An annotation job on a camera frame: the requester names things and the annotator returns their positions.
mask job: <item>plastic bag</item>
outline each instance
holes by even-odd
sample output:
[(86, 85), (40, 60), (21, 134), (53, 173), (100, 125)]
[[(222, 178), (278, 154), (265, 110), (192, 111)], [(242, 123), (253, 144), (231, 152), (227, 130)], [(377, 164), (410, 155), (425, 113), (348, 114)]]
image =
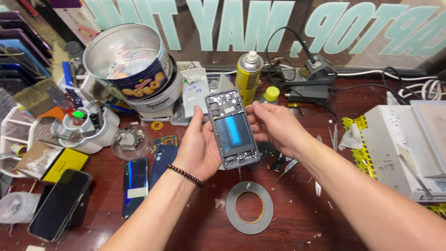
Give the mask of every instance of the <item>plastic bag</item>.
[(59, 154), (60, 149), (46, 149), (43, 150), (42, 155), (34, 160), (33, 162), (28, 162), (26, 167), (30, 170), (34, 170), (39, 173), (44, 173), (48, 166), (54, 161), (54, 159)]

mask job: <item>wooden workbench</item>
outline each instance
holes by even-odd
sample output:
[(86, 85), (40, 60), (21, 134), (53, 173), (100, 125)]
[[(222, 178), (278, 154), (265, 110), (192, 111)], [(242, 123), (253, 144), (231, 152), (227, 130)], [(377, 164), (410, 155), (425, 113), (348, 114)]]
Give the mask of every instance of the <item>wooden workbench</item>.
[[(381, 83), (378, 80), (356, 79), (337, 79), (335, 82), (339, 88)], [(397, 90), (395, 82), (390, 84)], [(287, 104), (283, 93), (280, 100), (281, 105)], [(356, 118), (374, 106), (385, 103), (385, 89), (380, 87), (341, 91), (332, 104), (340, 121), (339, 141), (344, 134), (342, 117)], [(329, 126), (333, 128), (333, 124), (328, 122), (332, 118), (330, 113), (314, 104), (305, 103), (302, 103), (302, 111), (304, 115), (299, 115), (297, 111), (295, 113), (300, 123), (311, 135), (321, 135), (322, 142), (332, 147), (328, 132)], [(123, 117), (121, 126), (138, 120), (136, 117)], [(153, 131), (148, 127), (148, 131), (152, 139), (172, 134), (181, 139), (186, 127), (172, 126), (166, 122), (161, 130)], [(338, 153), (353, 160), (349, 149), (338, 150)], [(151, 166), (153, 157), (150, 153), (147, 157)], [(43, 243), (28, 235), (28, 224), (16, 224), (10, 236), (10, 225), (1, 224), (0, 251), (23, 251), (28, 245), (43, 246), (47, 251), (97, 250), (125, 222), (121, 218), (123, 167), (124, 160), (115, 157), (109, 147), (91, 155), (84, 171), (93, 176), (93, 190), (83, 225), (75, 230), (65, 230), (54, 243)], [(273, 200), (273, 221), (262, 233), (246, 235), (238, 232), (230, 224), (226, 210), (215, 208), (214, 199), (226, 199), (229, 190), (240, 181), (237, 169), (217, 171), (215, 176), (205, 182), (203, 189), (197, 189), (193, 194), (166, 250), (366, 250), (327, 193), (322, 190), (321, 197), (316, 197), (314, 179), (309, 181), (311, 175), (302, 165), (297, 165), (276, 181), (279, 175), (273, 170), (267, 170), (266, 164), (253, 172), (246, 168), (241, 170), (242, 180), (261, 184), (269, 191)], [(32, 184), (32, 179), (16, 179), (13, 182), (14, 191), (29, 191)], [(43, 186), (43, 182), (38, 182), (34, 192), (41, 192)], [(246, 193), (239, 198), (237, 209), (243, 219), (252, 221), (261, 212), (261, 202), (255, 195)]]

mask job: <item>hand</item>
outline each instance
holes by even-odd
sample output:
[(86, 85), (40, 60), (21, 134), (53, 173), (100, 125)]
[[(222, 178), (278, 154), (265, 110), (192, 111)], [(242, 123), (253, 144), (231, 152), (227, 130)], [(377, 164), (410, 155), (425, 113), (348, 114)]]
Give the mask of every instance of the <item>hand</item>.
[(222, 163), (211, 122), (202, 126), (203, 111), (194, 106), (194, 116), (184, 134), (173, 166), (205, 181), (212, 177)]
[(285, 107), (254, 101), (246, 108), (256, 141), (269, 141), (285, 156), (298, 159), (300, 148), (314, 139)]

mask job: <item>wooden bracelet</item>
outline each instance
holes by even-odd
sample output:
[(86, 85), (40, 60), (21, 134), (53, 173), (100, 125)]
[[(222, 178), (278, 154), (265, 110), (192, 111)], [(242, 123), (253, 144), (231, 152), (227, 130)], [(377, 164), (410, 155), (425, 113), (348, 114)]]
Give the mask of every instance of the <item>wooden bracelet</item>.
[(167, 168), (170, 168), (172, 170), (174, 170), (175, 172), (185, 176), (186, 178), (190, 179), (191, 181), (195, 182), (195, 184), (199, 187), (202, 188), (203, 187), (203, 182), (201, 182), (199, 179), (193, 177), (192, 175), (188, 174), (187, 172), (181, 170), (180, 168), (174, 167), (172, 165), (166, 165)]

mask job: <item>black cable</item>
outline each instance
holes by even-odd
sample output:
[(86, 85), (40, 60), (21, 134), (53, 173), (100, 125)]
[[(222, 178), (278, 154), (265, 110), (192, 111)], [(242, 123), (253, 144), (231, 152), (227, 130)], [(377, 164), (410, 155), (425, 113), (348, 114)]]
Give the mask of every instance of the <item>black cable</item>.
[(268, 65), (268, 68), (267, 68), (268, 76), (267, 76), (266, 78), (271, 82), (271, 84), (272, 84), (273, 86), (277, 87), (279, 90), (282, 90), (282, 91), (289, 90), (289, 91), (291, 91), (291, 92), (294, 92), (294, 93), (298, 94), (300, 97), (302, 97), (302, 99), (306, 100), (307, 102), (314, 103), (314, 104), (316, 104), (317, 106), (320, 106), (320, 107), (322, 107), (322, 108), (325, 108), (326, 110), (328, 110), (328, 111), (331, 113), (331, 115), (332, 115), (333, 118), (334, 118), (334, 121), (337, 122), (337, 121), (338, 121), (338, 116), (337, 116), (337, 114), (333, 111), (333, 109), (332, 109), (330, 106), (328, 106), (328, 104), (331, 104), (331, 103), (334, 102), (334, 100), (336, 100), (336, 98), (337, 98), (337, 94), (338, 94), (337, 92), (334, 92), (334, 98), (333, 98), (333, 100), (330, 101), (330, 102), (328, 102), (328, 100), (330, 99), (330, 95), (329, 95), (329, 97), (327, 98), (327, 100), (325, 100), (325, 101), (322, 101), (322, 100), (313, 100), (313, 99), (310, 99), (310, 98), (307, 98), (307, 97), (303, 96), (303, 95), (300, 94), (299, 92), (297, 92), (297, 91), (293, 90), (292, 88), (286, 86), (286, 85), (285, 85), (285, 80), (287, 80), (287, 81), (292, 81), (292, 80), (294, 80), (294, 79), (296, 78), (296, 71), (297, 71), (296, 68), (292, 65), (292, 63), (291, 63), (289, 60), (287, 60), (287, 59), (284, 59), (284, 61), (286, 61), (287, 63), (289, 63), (290, 66), (294, 69), (294, 75), (293, 75), (293, 78), (292, 78), (292, 79), (287, 79), (287, 78), (285, 78), (282, 74), (279, 73), (279, 76), (282, 78), (282, 83), (281, 83), (281, 84), (280, 84), (277, 80), (275, 80), (275, 79), (272, 78), (272, 76), (275, 75), (275, 74), (277, 74), (278, 72), (277, 72), (277, 69), (275, 68), (275, 65), (271, 64), (271, 60), (269, 59), (269, 54), (268, 54), (268, 47), (269, 47), (269, 43), (271, 42), (271, 39), (272, 39), (272, 38), (274, 37), (274, 35), (275, 35), (279, 30), (281, 30), (281, 29), (287, 29), (287, 30), (291, 31), (291, 32), (294, 34), (295, 38), (296, 38), (296, 39), (299, 41), (299, 43), (302, 45), (302, 48), (304, 49), (304, 51), (305, 51), (305, 53), (306, 53), (308, 59), (311, 61), (311, 63), (313, 63), (313, 64), (316, 63), (316, 60), (314, 59), (314, 57), (313, 57), (313, 55), (311, 54), (311, 52), (308, 50), (308, 48), (307, 48), (307, 46), (305, 45), (305, 43), (303, 42), (301, 36), (300, 36), (295, 30), (293, 30), (292, 28), (290, 28), (290, 27), (288, 27), (288, 26), (284, 26), (284, 27), (278, 28), (276, 31), (274, 31), (274, 33), (273, 33), (273, 34), (271, 35), (271, 37), (269, 38), (268, 43), (266, 44), (266, 59), (267, 59), (268, 63), (270, 63), (270, 64)]
[(287, 79), (285, 78), (285, 76), (283, 76), (283, 78), (287, 81), (293, 81), (296, 78), (296, 68), (294, 67), (294, 65), (288, 60), (288, 59), (283, 59), (284, 61), (286, 61), (287, 63), (289, 63), (289, 65), (291, 65), (291, 67), (294, 69), (294, 75), (292, 79)]
[(312, 64), (315, 64), (315, 63), (316, 63), (316, 60), (314, 59), (313, 54), (311, 54), (311, 52), (308, 50), (308, 48), (307, 48), (307, 46), (305, 45), (304, 41), (302, 40), (301, 36), (300, 36), (295, 30), (293, 30), (292, 28), (290, 28), (290, 27), (288, 27), (288, 26), (284, 26), (284, 27), (278, 28), (278, 29), (271, 35), (271, 37), (269, 38), (268, 43), (266, 44), (266, 58), (268, 59), (268, 62), (269, 62), (269, 57), (268, 57), (268, 46), (269, 46), (269, 42), (271, 42), (271, 39), (274, 37), (274, 35), (275, 35), (279, 30), (281, 30), (281, 29), (287, 29), (287, 30), (291, 31), (291, 32), (294, 34), (294, 36), (296, 37), (296, 39), (297, 39), (297, 40), (299, 41), (299, 43), (302, 45), (302, 48), (304, 49), (305, 54), (307, 54), (308, 59), (311, 61)]
[[(378, 86), (378, 87), (383, 87), (383, 88), (388, 89), (388, 90), (393, 94), (393, 96), (394, 96), (395, 98), (397, 98), (397, 97), (401, 97), (398, 93), (396, 93), (394, 90), (392, 90), (389, 86), (385, 86), (385, 85), (382, 85), (382, 84), (360, 84), (360, 85), (350, 86), (350, 87), (343, 88), (343, 89), (339, 89), (339, 90), (340, 90), (340, 91), (345, 91), (345, 90), (350, 90), (350, 89), (359, 88), (359, 87), (366, 87), (366, 86)], [(403, 102), (402, 105), (409, 105), (409, 104), (405, 101), (404, 98), (403, 98), (401, 101)]]
[[(383, 72), (381, 73), (381, 79), (382, 79), (382, 81), (383, 81), (383, 83), (384, 83), (385, 86), (388, 87), (388, 84), (387, 84), (387, 82), (386, 82), (386, 78), (385, 78), (385, 72), (386, 72), (388, 69), (389, 69), (389, 70), (392, 70), (392, 71), (395, 73), (395, 75), (398, 77), (398, 80), (399, 80), (399, 82), (400, 82), (400, 87), (401, 87), (402, 89), (408, 91), (409, 93), (411, 93), (412, 95), (414, 95), (416, 98), (422, 100), (422, 98), (421, 98), (419, 95), (417, 95), (417, 94), (414, 93), (412, 90), (407, 89), (407, 88), (404, 86), (403, 79), (401, 78), (400, 73), (399, 73), (395, 68), (390, 67), (390, 66), (384, 68)], [(403, 97), (400, 96), (398, 93), (396, 94), (396, 96), (395, 96), (395, 94), (394, 94), (394, 97), (395, 97), (396, 99), (404, 99), (404, 102), (407, 102), (407, 99), (403, 98)]]

